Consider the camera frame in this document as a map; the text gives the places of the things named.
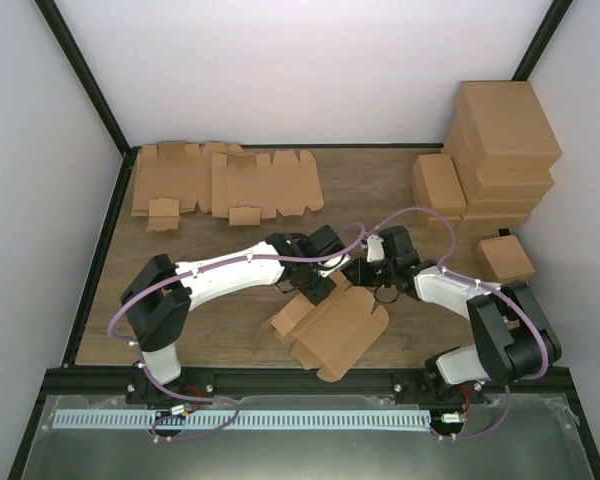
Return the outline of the cardboard box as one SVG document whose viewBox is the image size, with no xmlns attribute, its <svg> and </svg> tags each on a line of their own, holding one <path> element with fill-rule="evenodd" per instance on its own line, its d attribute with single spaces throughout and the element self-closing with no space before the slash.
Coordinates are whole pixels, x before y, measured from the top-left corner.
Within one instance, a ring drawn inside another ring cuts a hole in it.
<svg viewBox="0 0 600 480">
<path fill-rule="evenodd" d="M 386 308 L 363 287 L 338 277 L 333 292 L 319 305 L 297 294 L 259 328 L 253 348 L 275 337 L 291 346 L 291 356 L 325 382 L 337 382 L 378 340 L 389 324 Z"/>
</svg>

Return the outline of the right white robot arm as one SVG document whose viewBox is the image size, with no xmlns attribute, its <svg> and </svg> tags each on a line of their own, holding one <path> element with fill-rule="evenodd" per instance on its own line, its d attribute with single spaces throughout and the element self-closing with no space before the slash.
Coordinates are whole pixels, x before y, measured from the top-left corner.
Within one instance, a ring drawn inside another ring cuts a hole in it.
<svg viewBox="0 0 600 480">
<path fill-rule="evenodd" d="M 431 400 L 448 402 L 468 382 L 506 386 L 520 379 L 539 379 L 562 357 L 561 343 L 526 282 L 487 282 L 422 260 L 401 226 L 367 236 L 363 246 L 367 255 L 343 269 L 352 285 L 394 288 L 470 324 L 473 344 L 425 362 L 424 389 Z"/>
</svg>

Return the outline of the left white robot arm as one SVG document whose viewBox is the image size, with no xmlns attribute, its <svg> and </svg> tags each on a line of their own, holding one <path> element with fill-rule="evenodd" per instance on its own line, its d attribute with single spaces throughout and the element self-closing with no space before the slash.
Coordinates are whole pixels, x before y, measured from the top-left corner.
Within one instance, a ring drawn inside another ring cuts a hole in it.
<svg viewBox="0 0 600 480">
<path fill-rule="evenodd" d="M 350 260 L 344 249 L 325 225 L 310 235 L 274 233 L 240 252 L 203 261 L 151 258 L 121 296 L 141 363 L 152 376 L 150 393 L 164 404 L 183 395 L 176 341 L 193 309 L 237 291 L 285 283 L 317 305 L 336 287 L 330 274 Z"/>
</svg>

